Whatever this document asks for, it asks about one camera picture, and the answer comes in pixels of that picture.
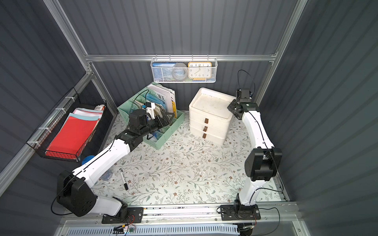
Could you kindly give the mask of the white three-drawer storage unit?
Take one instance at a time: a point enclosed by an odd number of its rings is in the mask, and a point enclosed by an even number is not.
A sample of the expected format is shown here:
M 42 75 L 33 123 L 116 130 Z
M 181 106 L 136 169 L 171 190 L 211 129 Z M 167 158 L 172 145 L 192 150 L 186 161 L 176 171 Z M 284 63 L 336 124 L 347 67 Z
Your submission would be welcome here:
M 190 132 L 217 145 L 223 145 L 233 114 L 228 106 L 234 96 L 200 88 L 189 105 Z

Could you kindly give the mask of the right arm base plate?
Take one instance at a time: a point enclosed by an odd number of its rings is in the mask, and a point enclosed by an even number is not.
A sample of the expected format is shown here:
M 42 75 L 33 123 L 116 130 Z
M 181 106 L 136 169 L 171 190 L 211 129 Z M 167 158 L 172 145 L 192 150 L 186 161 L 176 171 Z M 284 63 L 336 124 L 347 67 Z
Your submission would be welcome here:
M 260 220 L 260 211 L 257 205 L 252 206 L 234 206 L 234 205 L 221 205 L 217 208 L 222 221 L 234 220 Z

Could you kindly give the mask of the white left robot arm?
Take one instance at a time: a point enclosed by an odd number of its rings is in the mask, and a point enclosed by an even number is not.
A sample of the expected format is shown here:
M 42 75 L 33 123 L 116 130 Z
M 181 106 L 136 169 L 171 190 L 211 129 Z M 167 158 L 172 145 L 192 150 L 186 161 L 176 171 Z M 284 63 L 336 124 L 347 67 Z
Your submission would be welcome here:
M 78 217 L 99 213 L 126 221 L 127 203 L 115 197 L 98 196 L 92 187 L 110 167 L 141 144 L 145 136 L 171 125 L 173 118 L 173 113 L 151 115 L 144 109 L 134 110 L 126 129 L 116 135 L 107 148 L 75 170 L 59 174 L 54 202 Z

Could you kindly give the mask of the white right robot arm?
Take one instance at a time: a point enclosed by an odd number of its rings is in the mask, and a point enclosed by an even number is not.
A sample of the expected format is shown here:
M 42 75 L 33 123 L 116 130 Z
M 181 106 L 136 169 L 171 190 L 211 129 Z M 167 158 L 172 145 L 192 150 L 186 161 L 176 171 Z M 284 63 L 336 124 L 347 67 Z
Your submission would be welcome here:
M 245 160 L 247 179 L 234 201 L 234 211 L 252 212 L 253 207 L 256 207 L 258 192 L 265 190 L 264 185 L 278 173 L 283 154 L 268 138 L 259 107 L 252 102 L 252 92 L 248 88 L 239 88 L 236 98 L 227 108 L 245 125 L 253 148 Z

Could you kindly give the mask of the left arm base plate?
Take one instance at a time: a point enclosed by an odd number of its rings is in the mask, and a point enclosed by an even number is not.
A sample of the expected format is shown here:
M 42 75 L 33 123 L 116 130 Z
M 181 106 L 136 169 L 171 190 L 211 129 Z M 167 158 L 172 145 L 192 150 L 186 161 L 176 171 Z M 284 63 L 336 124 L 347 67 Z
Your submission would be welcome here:
M 125 224 L 141 223 L 143 217 L 143 207 L 122 207 L 115 216 L 105 214 L 102 224 Z

